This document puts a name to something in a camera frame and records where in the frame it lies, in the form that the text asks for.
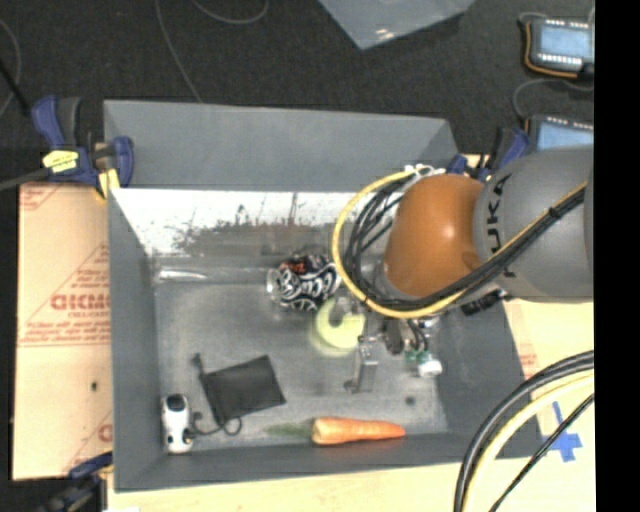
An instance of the cardboard sheet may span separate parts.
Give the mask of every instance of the cardboard sheet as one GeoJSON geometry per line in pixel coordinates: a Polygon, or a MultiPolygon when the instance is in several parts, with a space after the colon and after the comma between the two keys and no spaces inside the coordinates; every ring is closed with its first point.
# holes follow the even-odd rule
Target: cardboard sheet
{"type": "Polygon", "coordinates": [[[105,201],[31,183],[19,207],[16,480],[63,476],[113,436],[105,201]]]}

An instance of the white computer mouse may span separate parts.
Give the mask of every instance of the white computer mouse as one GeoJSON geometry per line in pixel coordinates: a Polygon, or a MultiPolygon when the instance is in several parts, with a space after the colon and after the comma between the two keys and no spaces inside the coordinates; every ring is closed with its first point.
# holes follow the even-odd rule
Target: white computer mouse
{"type": "Polygon", "coordinates": [[[185,395],[168,395],[160,400],[164,446],[169,453],[186,453],[193,447],[191,409],[185,395]]]}

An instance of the black cable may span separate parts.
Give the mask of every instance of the black cable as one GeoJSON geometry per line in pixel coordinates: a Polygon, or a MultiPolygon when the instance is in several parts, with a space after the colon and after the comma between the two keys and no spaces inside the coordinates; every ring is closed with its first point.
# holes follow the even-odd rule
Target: black cable
{"type": "Polygon", "coordinates": [[[518,486],[518,484],[524,479],[525,476],[533,469],[533,467],[538,463],[542,457],[546,455],[549,451],[553,443],[556,442],[558,437],[562,435],[574,422],[577,420],[580,415],[595,401],[595,395],[592,393],[589,395],[578,407],[576,407],[569,416],[567,416],[560,425],[553,431],[553,433],[545,440],[545,442],[540,445],[540,448],[534,453],[527,464],[520,470],[518,475],[513,479],[511,484],[505,489],[505,491],[500,495],[500,497],[494,502],[494,504],[489,509],[489,512],[496,512],[498,507],[502,504],[502,502],[509,496],[509,494],[518,486]]]}
{"type": "Polygon", "coordinates": [[[511,96],[511,105],[513,106],[513,110],[521,121],[524,121],[528,116],[522,111],[520,106],[518,105],[518,96],[520,93],[526,89],[527,87],[531,87],[532,85],[539,84],[550,84],[550,83],[561,83],[565,87],[569,89],[574,89],[580,92],[592,92],[594,90],[594,86],[589,87],[581,87],[579,85],[573,84],[567,80],[563,80],[562,78],[535,78],[533,80],[529,80],[528,82],[524,82],[516,87],[515,91],[513,91],[513,95],[511,96]]]}
{"type": "Polygon", "coordinates": [[[212,18],[214,20],[217,20],[217,21],[221,21],[222,23],[228,23],[230,25],[250,25],[251,23],[255,23],[256,21],[259,21],[262,18],[264,18],[265,14],[267,14],[267,11],[269,10],[269,0],[265,0],[263,7],[262,7],[262,9],[260,10],[260,12],[258,14],[256,14],[255,16],[252,16],[250,18],[238,19],[238,18],[227,18],[225,16],[221,16],[220,14],[212,12],[212,11],[210,11],[208,9],[205,9],[196,0],[191,0],[191,3],[194,5],[194,7],[198,8],[200,10],[200,12],[206,14],[210,18],[212,18]]]}
{"type": "Polygon", "coordinates": [[[384,225],[384,227],[382,229],[380,229],[380,231],[378,231],[374,236],[372,236],[366,244],[364,244],[361,247],[361,251],[364,252],[367,249],[369,249],[373,244],[375,244],[382,235],[384,235],[387,231],[389,231],[389,229],[391,229],[391,226],[393,224],[391,222],[388,222],[387,224],[384,225]]]}
{"type": "Polygon", "coordinates": [[[11,93],[9,93],[9,96],[7,96],[7,99],[4,101],[4,103],[0,107],[0,117],[2,117],[2,115],[5,113],[5,111],[9,107],[9,104],[11,103],[11,100],[14,97],[16,98],[18,103],[20,103],[20,109],[22,111],[22,114],[25,116],[29,116],[30,115],[29,102],[22,95],[22,92],[18,87],[18,84],[20,83],[20,75],[22,74],[22,52],[20,51],[20,44],[18,43],[18,38],[11,31],[9,26],[2,20],[0,20],[0,27],[4,29],[4,31],[9,36],[9,39],[11,39],[11,44],[13,44],[14,52],[16,54],[15,78],[11,76],[11,73],[9,72],[8,68],[5,66],[5,63],[2,60],[2,57],[0,57],[0,73],[2,73],[2,75],[4,76],[7,82],[7,85],[9,86],[9,89],[11,89],[11,93]]]}
{"type": "Polygon", "coordinates": [[[155,10],[156,10],[156,18],[158,20],[158,25],[160,26],[160,31],[162,32],[162,37],[164,38],[164,42],[166,43],[167,48],[169,49],[169,52],[171,52],[171,56],[173,57],[173,60],[176,63],[176,66],[178,66],[178,69],[180,70],[180,74],[182,75],[183,80],[187,83],[187,86],[191,90],[191,93],[196,98],[196,100],[198,100],[198,102],[200,103],[204,103],[202,101],[202,98],[200,97],[200,94],[198,94],[198,91],[193,85],[193,82],[191,82],[191,78],[189,78],[189,75],[184,69],[184,66],[182,65],[182,61],[180,60],[180,57],[178,57],[178,53],[176,52],[176,49],[171,43],[171,39],[169,38],[167,29],[164,26],[164,20],[162,18],[162,11],[160,10],[159,0],[154,0],[154,4],[155,4],[155,10]]]}
{"type": "MultiPolygon", "coordinates": [[[[262,10],[256,16],[253,16],[251,18],[246,18],[246,19],[234,19],[234,18],[226,18],[226,17],[220,16],[219,14],[216,14],[216,13],[214,13],[212,11],[209,11],[208,9],[204,8],[200,3],[198,3],[196,0],[191,0],[191,3],[195,7],[197,7],[201,12],[203,12],[204,14],[209,16],[210,18],[212,18],[214,20],[217,20],[217,21],[221,21],[223,23],[228,23],[228,24],[231,24],[231,25],[248,25],[248,24],[251,24],[251,23],[255,23],[256,21],[258,21],[261,18],[263,18],[264,15],[267,13],[267,10],[269,9],[269,0],[265,0],[264,7],[262,8],[262,10]]],[[[175,46],[173,46],[173,43],[171,42],[171,38],[169,37],[169,33],[168,33],[167,28],[165,27],[165,24],[164,24],[164,18],[162,16],[162,11],[160,9],[159,0],[154,0],[154,6],[155,6],[155,12],[156,12],[156,19],[158,21],[158,26],[160,27],[160,32],[162,33],[162,37],[164,39],[164,42],[165,42],[167,48],[169,49],[169,52],[171,53],[171,57],[173,57],[173,61],[175,62],[176,66],[178,66],[178,70],[180,71],[180,75],[182,76],[182,79],[186,82],[186,84],[189,87],[189,90],[191,91],[191,94],[193,95],[193,97],[199,103],[204,103],[202,97],[200,96],[200,93],[198,93],[198,90],[196,89],[195,85],[193,85],[193,82],[191,81],[191,78],[189,77],[189,74],[187,73],[186,69],[184,68],[184,65],[182,64],[182,61],[180,60],[180,57],[178,56],[178,52],[176,51],[175,46]]]]}
{"type": "Polygon", "coordinates": [[[353,276],[354,281],[357,282],[359,286],[362,285],[363,289],[368,289],[372,285],[364,278],[361,272],[360,264],[362,241],[371,233],[372,229],[377,225],[377,223],[380,222],[380,220],[384,216],[384,213],[386,213],[397,203],[397,201],[394,201],[392,204],[386,203],[388,198],[394,192],[404,186],[404,184],[407,183],[410,179],[412,179],[412,177],[389,183],[385,187],[381,188],[365,204],[354,223],[349,241],[346,245],[343,265],[345,269],[347,269],[349,274],[353,276]],[[385,203],[386,206],[383,207],[383,210],[381,212],[378,212],[378,214],[376,215],[376,211],[378,210],[380,205],[385,203]]]}
{"type": "MultiPolygon", "coordinates": [[[[361,242],[364,242],[364,239],[371,234],[373,229],[380,223],[380,221],[383,220],[385,214],[388,213],[389,210],[391,210],[395,205],[397,205],[402,200],[402,197],[397,197],[393,201],[388,202],[389,201],[389,197],[391,196],[392,193],[393,192],[385,194],[385,196],[386,196],[385,200],[384,200],[385,204],[382,207],[382,209],[378,213],[375,214],[375,218],[366,219],[366,223],[365,223],[366,229],[363,229],[362,232],[360,233],[359,237],[358,237],[361,242]]],[[[357,249],[358,249],[359,252],[363,252],[368,247],[373,245],[373,243],[374,242],[372,242],[371,239],[370,239],[365,245],[359,245],[357,249]]]]}
{"type": "Polygon", "coordinates": [[[9,188],[18,187],[23,183],[27,183],[29,181],[41,180],[42,178],[46,178],[48,173],[48,169],[38,169],[36,171],[22,174],[21,176],[18,176],[16,178],[10,178],[8,180],[0,181],[0,192],[9,188]]]}
{"type": "Polygon", "coordinates": [[[508,415],[514,405],[523,398],[528,397],[535,390],[556,380],[576,373],[592,370],[594,368],[594,364],[595,359],[593,350],[558,361],[557,363],[554,363],[553,365],[550,365],[536,373],[530,379],[524,381],[494,408],[477,430],[463,457],[460,472],[458,474],[458,480],[456,482],[453,507],[454,512],[460,512],[462,510],[466,498],[466,492],[473,477],[477,461],[486,448],[486,444],[491,439],[492,435],[495,434],[496,429],[503,424],[504,417],[508,415]]]}
{"type": "Polygon", "coordinates": [[[236,420],[238,420],[238,426],[236,428],[236,430],[229,430],[227,427],[227,423],[225,423],[222,426],[216,427],[212,430],[202,430],[198,427],[198,425],[196,425],[196,423],[198,421],[200,421],[202,419],[202,414],[199,412],[194,412],[193,413],[193,422],[191,423],[191,429],[197,433],[200,436],[210,436],[212,434],[215,434],[217,432],[220,432],[221,430],[224,430],[225,434],[227,434],[228,436],[237,436],[240,431],[242,430],[242,419],[241,418],[235,418],[236,420]]]}
{"type": "Polygon", "coordinates": [[[407,324],[409,325],[409,329],[413,333],[413,336],[416,340],[416,346],[414,347],[416,350],[420,348],[422,345],[422,350],[426,351],[429,349],[429,339],[425,336],[424,332],[418,326],[418,321],[415,319],[407,320],[407,324]]]}

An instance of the screen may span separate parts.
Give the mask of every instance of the screen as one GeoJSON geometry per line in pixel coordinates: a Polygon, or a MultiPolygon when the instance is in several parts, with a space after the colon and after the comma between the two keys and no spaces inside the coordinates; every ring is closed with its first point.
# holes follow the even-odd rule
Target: screen
{"type": "Polygon", "coordinates": [[[593,57],[591,30],[543,26],[540,32],[540,51],[569,57],[593,57]]]}
{"type": "Polygon", "coordinates": [[[553,123],[542,123],[538,130],[538,149],[560,146],[588,146],[593,144],[593,131],[579,130],[553,123]]]}

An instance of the gray box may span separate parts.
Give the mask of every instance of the gray box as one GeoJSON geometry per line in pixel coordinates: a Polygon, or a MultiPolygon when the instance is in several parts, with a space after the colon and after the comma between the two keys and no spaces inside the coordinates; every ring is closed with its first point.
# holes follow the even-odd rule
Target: gray box
{"type": "MultiPolygon", "coordinates": [[[[292,251],[327,247],[350,191],[432,154],[453,156],[446,123],[144,102],[107,107],[107,138],[132,136],[137,157],[135,186],[109,198],[116,490],[459,462],[480,422],[523,380],[500,305],[443,318],[437,352],[445,371],[437,380],[412,377],[402,358],[382,351],[374,391],[351,395],[341,384],[352,354],[318,351],[313,315],[280,311],[263,284],[266,270],[292,251]],[[159,127],[162,119],[176,131],[159,127]],[[300,139],[301,126],[315,127],[318,138],[300,139]],[[224,137],[212,135],[212,146],[202,147],[202,131],[224,137]],[[269,155],[260,173],[251,148],[269,155]],[[196,163],[186,165],[182,151],[196,163]],[[187,394],[210,421],[190,365],[195,352],[208,371],[269,355],[287,403],[248,415],[237,438],[219,433],[197,439],[189,454],[168,455],[161,396],[187,394]],[[320,415],[388,419],[406,425],[408,436],[320,448],[269,430],[320,415]]],[[[506,453],[531,453],[537,439],[530,422],[506,453]]]]}
{"type": "Polygon", "coordinates": [[[459,16],[474,1],[319,0],[361,50],[459,16]]]}

